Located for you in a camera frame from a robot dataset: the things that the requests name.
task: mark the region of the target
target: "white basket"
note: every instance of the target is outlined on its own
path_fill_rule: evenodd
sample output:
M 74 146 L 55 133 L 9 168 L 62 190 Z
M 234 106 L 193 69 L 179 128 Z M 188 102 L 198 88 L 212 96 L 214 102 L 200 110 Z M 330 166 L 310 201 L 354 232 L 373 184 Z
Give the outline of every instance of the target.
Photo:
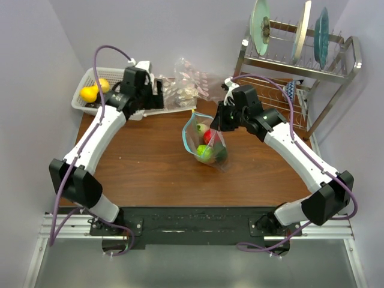
M 122 77 L 124 74 L 124 69 L 115 69 L 115 68 L 103 68 L 103 67 L 97 67 L 97 74 L 100 78 L 106 79 L 110 86 L 112 87 L 114 84 L 117 82 L 122 81 Z M 83 78 L 81 79 L 79 85 L 77 86 L 77 89 L 73 95 L 72 99 L 72 107 L 77 109 L 77 110 L 82 110 L 87 114 L 90 115 L 96 115 L 97 109 L 96 108 L 90 108 L 90 107 L 85 107 L 87 102 L 82 100 L 80 96 L 80 90 L 83 87 L 89 87 L 93 86 L 95 83 L 95 77 L 94 77 L 94 70 L 93 68 L 90 68 L 87 70 Z M 141 110 L 137 111 L 134 115 L 130 117 L 130 120 L 141 120 L 143 117 L 147 117 L 149 115 L 156 115 L 156 114 L 163 114 L 163 113 L 172 113 L 172 112 L 180 112 L 180 111 L 186 111 L 186 110 L 191 110 L 195 109 L 196 106 L 191 106 L 191 107 L 180 107 L 177 109 L 172 109 L 172 110 L 164 110 L 164 109 L 154 109 L 154 110 Z

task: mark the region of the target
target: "bag of fruit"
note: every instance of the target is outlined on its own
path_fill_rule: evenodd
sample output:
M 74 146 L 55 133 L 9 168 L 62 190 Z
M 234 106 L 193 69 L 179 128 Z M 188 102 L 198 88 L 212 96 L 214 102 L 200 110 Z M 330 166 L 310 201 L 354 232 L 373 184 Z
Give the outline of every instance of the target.
M 213 117 L 192 110 L 191 119 L 182 130 L 185 149 L 201 163 L 222 171 L 227 168 L 228 154 L 221 132 L 210 129 Z

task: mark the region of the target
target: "white wall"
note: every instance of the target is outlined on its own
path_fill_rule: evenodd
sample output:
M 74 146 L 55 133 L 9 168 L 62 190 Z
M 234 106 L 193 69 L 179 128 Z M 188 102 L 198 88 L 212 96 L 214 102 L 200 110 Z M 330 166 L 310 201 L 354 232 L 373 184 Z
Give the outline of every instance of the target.
M 232 74 L 255 0 L 49 0 L 84 69 L 95 48 L 113 44 L 138 59 L 150 59 L 154 72 L 173 75 L 183 56 L 202 71 Z M 348 0 L 313 0 L 311 23 L 322 8 L 336 23 Z M 271 18 L 296 24 L 304 0 L 269 0 Z M 121 56 L 100 53 L 99 66 L 123 67 Z
M 0 287 L 22 287 L 45 211 L 48 165 L 74 143 L 84 74 L 46 0 L 0 2 Z
M 350 0 L 340 17 L 344 35 L 360 39 L 362 69 L 316 131 L 323 158 L 355 177 L 359 212 L 351 223 L 370 287 L 384 283 L 383 9 L 380 0 Z M 316 113 L 329 96 L 317 94 Z

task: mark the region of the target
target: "wooden table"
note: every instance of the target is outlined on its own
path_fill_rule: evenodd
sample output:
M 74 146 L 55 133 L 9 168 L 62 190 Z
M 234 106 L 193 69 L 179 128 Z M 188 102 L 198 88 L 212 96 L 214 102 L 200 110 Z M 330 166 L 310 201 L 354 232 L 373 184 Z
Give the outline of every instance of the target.
M 216 108 L 213 102 L 197 105 L 212 116 Z M 103 193 L 119 206 L 277 206 L 308 195 L 295 171 L 244 128 L 224 133 L 227 172 L 196 161 L 181 137 L 190 116 L 187 111 L 128 121 L 97 166 Z M 92 120 L 84 114 L 78 139 Z

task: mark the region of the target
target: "red fruit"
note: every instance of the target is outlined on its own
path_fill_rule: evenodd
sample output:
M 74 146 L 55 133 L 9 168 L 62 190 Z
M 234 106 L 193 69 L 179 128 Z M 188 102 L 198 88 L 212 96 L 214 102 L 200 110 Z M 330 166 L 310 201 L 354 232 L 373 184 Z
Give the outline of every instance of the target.
M 218 132 L 216 130 L 209 129 L 204 133 L 204 136 L 203 136 L 204 143 L 208 145 L 209 141 L 211 141 L 213 136 L 215 136 L 213 143 L 215 143 L 216 141 L 220 141 L 220 138 L 218 136 Z

